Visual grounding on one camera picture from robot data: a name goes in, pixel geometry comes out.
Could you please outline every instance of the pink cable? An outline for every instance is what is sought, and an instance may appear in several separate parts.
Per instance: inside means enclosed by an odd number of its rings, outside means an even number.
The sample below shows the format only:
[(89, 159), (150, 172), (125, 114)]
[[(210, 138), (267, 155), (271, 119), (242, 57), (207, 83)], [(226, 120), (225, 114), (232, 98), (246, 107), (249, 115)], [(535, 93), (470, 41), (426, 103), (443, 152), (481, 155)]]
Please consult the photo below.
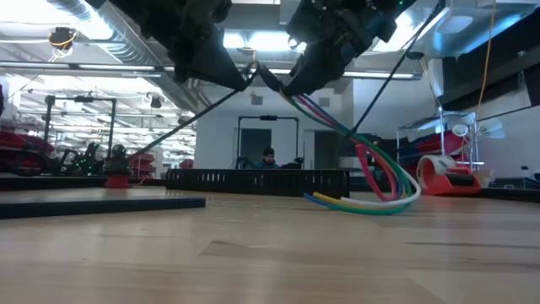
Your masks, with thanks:
[[(360, 160), (360, 164), (362, 165), (362, 169), (365, 174), (365, 179), (370, 184), (371, 189), (373, 189), (373, 192), (377, 195), (377, 197), (382, 200), (383, 202), (390, 202), (393, 200), (398, 199), (397, 197), (397, 186), (396, 186), (396, 180), (394, 179), (394, 175), (392, 174), (392, 171), (388, 168), (388, 164), (384, 159), (382, 159), (373, 149), (370, 147), (363, 146), (362, 144), (356, 145), (356, 151), (358, 152), (358, 157)], [(382, 170), (385, 172), (386, 176), (388, 176), (388, 180), (390, 181), (390, 187), (391, 187), (391, 194), (392, 196), (387, 198), (379, 188), (379, 185), (377, 185), (377, 181), (373, 177), (373, 175), (370, 172), (370, 166), (368, 165), (368, 160), (366, 156), (366, 151), (370, 152), (373, 157), (375, 157), (375, 161), (381, 165)]]
[(312, 106), (307, 100), (304, 99), (301, 95), (296, 96), (298, 97), (298, 100), (302, 103), (302, 105), (307, 106), (310, 111), (315, 113), (320, 119), (324, 120), (325, 122), (330, 123), (331, 125), (335, 126), (335, 123), (328, 117), (324, 116), (322, 113), (319, 112), (314, 106)]

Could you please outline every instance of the white wall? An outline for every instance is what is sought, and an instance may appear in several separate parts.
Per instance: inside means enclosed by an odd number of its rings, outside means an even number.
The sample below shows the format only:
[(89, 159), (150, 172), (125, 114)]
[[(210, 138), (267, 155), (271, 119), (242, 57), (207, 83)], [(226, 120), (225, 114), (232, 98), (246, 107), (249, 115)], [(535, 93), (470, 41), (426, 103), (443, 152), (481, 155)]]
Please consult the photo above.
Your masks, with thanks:
[[(228, 169), (236, 158), (236, 130), (238, 116), (278, 115), (281, 117), (299, 118), (299, 156), (307, 155), (305, 162), (312, 161), (310, 153), (315, 141), (310, 140), (309, 130), (325, 129), (323, 126), (305, 117), (291, 105), (288, 105), (277, 93), (271, 90), (256, 89), (258, 95), (264, 96), (263, 106), (252, 106), (250, 94), (247, 91), (228, 100), (223, 108), (217, 108), (210, 114), (201, 118), (197, 123), (197, 145), (195, 148), (195, 168), (197, 169)], [(341, 96), (334, 95), (333, 90), (321, 90), (312, 98), (330, 97), (331, 107), (325, 110), (334, 116), (341, 114)], [(272, 147), (276, 153), (276, 162), (280, 165), (289, 163), (296, 156), (296, 124), (294, 121), (284, 120), (276, 122), (262, 122), (255, 119), (244, 119), (242, 128), (261, 128), (272, 130)]]
[[(373, 100), (384, 80), (354, 81), (354, 120), (357, 122)], [(376, 133), (382, 138), (396, 138), (396, 131), (410, 122), (435, 114), (435, 98), (427, 77), (418, 81), (391, 81), (370, 114), (360, 125), (359, 133)]]
[[(516, 90), (502, 95), (496, 100), (483, 103), (478, 119), (492, 117), (508, 111), (526, 108), (531, 105), (527, 89)], [(497, 117), (501, 120), (506, 138), (478, 139), (480, 160), (485, 162), (483, 171), (494, 170), (495, 177), (520, 177), (521, 167), (540, 168), (540, 106)]]
[[(346, 126), (352, 127), (382, 84), (383, 80), (356, 79), (342, 95), (334, 95), (333, 90), (320, 90), (312, 98), (317, 100), (318, 97), (330, 97), (331, 107), (326, 110), (340, 118)], [(312, 131), (325, 128), (308, 117), (304, 117), (277, 93), (263, 88), (255, 88), (253, 92), (264, 96), (263, 106), (251, 105), (252, 91), (248, 89), (199, 120), (195, 150), (196, 168), (227, 169), (233, 164), (236, 157), (235, 131), (239, 115), (298, 117), (300, 119), (299, 155), (305, 157), (305, 166), (309, 168), (314, 158), (313, 149), (315, 148), (315, 137)], [(217, 100), (226, 94), (223, 90), (215, 88), (205, 90), (205, 93), (211, 100)], [(387, 86), (373, 111), (361, 125), (359, 132), (377, 133), (382, 138), (395, 138), (397, 128), (434, 113), (435, 99), (426, 78), (419, 81), (393, 81)], [(295, 126), (293, 122), (244, 120), (242, 127), (272, 129), (272, 146), (276, 151), (276, 161), (279, 164), (285, 164), (294, 159)]]

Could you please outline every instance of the person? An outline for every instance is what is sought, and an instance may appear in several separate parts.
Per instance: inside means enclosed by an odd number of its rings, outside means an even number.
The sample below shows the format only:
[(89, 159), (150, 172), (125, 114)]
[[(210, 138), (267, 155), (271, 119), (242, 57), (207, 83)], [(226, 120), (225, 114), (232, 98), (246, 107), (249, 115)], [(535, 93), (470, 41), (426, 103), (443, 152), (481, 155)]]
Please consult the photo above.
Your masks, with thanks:
[(267, 147), (262, 152), (262, 159), (255, 164), (255, 169), (278, 169), (279, 166), (276, 164), (274, 159), (273, 149)]

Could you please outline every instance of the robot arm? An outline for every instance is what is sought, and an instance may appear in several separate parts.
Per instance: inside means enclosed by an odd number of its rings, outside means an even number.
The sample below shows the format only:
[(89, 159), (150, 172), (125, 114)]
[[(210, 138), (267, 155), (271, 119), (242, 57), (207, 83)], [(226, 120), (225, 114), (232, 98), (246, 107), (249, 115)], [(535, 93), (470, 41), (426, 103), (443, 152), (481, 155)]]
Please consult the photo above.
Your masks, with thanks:
[[(87, 0), (98, 8), (105, 0)], [(176, 80), (207, 80), (233, 90), (246, 82), (223, 47), (231, 0), (109, 0), (169, 51)], [(305, 42), (305, 53), (292, 69), (286, 95), (311, 94), (339, 79), (345, 67), (376, 37), (389, 41), (396, 17), (416, 0), (301, 0), (287, 32)]]
[(376, 37), (388, 42), (396, 18), (416, 0), (302, 0), (287, 32), (307, 47), (292, 69), (286, 95), (311, 94), (339, 79)]

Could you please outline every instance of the door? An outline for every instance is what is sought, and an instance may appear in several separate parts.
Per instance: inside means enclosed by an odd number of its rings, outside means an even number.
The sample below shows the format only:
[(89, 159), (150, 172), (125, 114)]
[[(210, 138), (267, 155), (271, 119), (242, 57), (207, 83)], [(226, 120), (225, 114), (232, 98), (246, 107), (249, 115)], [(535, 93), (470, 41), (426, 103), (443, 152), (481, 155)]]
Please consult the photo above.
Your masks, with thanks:
[(243, 128), (240, 133), (240, 156), (247, 157), (253, 163), (262, 158), (262, 151), (272, 146), (271, 129)]

